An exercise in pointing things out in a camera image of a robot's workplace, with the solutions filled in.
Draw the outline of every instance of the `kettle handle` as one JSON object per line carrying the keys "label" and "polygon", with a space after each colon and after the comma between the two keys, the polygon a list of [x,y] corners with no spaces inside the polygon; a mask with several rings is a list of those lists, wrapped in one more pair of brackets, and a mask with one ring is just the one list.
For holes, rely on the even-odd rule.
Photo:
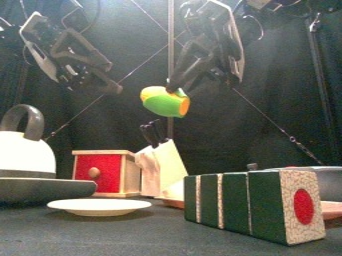
{"label": "kettle handle", "polygon": [[44,116],[30,105],[18,104],[5,112],[0,123],[0,131],[16,131],[18,122],[25,114],[28,114],[28,122],[24,138],[38,141],[44,131]]}

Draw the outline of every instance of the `green and yellow object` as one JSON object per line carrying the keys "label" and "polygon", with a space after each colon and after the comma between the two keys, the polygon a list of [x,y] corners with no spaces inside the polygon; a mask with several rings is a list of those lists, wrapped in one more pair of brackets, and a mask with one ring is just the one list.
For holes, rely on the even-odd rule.
{"label": "green and yellow object", "polygon": [[141,90],[143,106],[155,114],[165,117],[184,117],[189,107],[189,98],[181,88],[173,93],[163,86],[149,86]]}

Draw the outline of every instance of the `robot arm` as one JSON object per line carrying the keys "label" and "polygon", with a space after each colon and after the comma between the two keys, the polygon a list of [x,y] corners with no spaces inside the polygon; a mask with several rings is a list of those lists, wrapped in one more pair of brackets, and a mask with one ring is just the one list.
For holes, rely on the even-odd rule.
{"label": "robot arm", "polygon": [[104,73],[112,63],[73,28],[61,29],[34,12],[18,33],[41,70],[54,82],[70,90],[96,84],[100,92],[120,93],[121,86]]}
{"label": "robot arm", "polygon": [[191,91],[204,76],[232,86],[243,77],[244,54],[231,8],[216,0],[199,8],[195,2],[181,6],[187,8],[184,23],[192,38],[169,77],[169,93],[183,87]]}
{"label": "robot arm", "polygon": [[264,31],[312,12],[331,13],[340,0],[240,0],[233,11],[217,0],[189,0],[180,7],[191,39],[184,45],[168,80],[168,93],[189,93],[204,76],[233,87],[243,78],[245,47]]}

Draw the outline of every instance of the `wooden block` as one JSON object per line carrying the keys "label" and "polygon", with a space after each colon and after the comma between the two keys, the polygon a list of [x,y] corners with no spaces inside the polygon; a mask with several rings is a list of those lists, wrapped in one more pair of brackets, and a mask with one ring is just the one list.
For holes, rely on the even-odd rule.
{"label": "wooden block", "polygon": [[221,204],[224,229],[249,235],[249,207],[247,172],[224,173],[221,181]]}
{"label": "wooden block", "polygon": [[199,222],[223,228],[221,221],[221,174],[200,175],[200,219]]}
{"label": "wooden block", "polygon": [[184,177],[184,218],[188,221],[197,222],[196,218],[196,179],[199,176]]}
{"label": "wooden block", "polygon": [[93,196],[129,197],[140,194],[140,168],[126,150],[80,150],[74,155],[76,180],[97,184]]}
{"label": "wooden block", "polygon": [[285,245],[324,237],[316,176],[312,172],[248,172],[251,235]]}

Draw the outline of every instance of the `box knob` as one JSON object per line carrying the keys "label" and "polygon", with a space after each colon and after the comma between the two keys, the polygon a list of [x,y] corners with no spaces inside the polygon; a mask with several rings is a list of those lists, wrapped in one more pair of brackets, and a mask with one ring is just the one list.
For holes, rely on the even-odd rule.
{"label": "box knob", "polygon": [[100,174],[101,174],[101,172],[100,172],[98,168],[90,167],[90,169],[89,169],[89,171],[88,171],[88,175],[89,175],[89,177],[90,177],[93,180],[98,178]]}

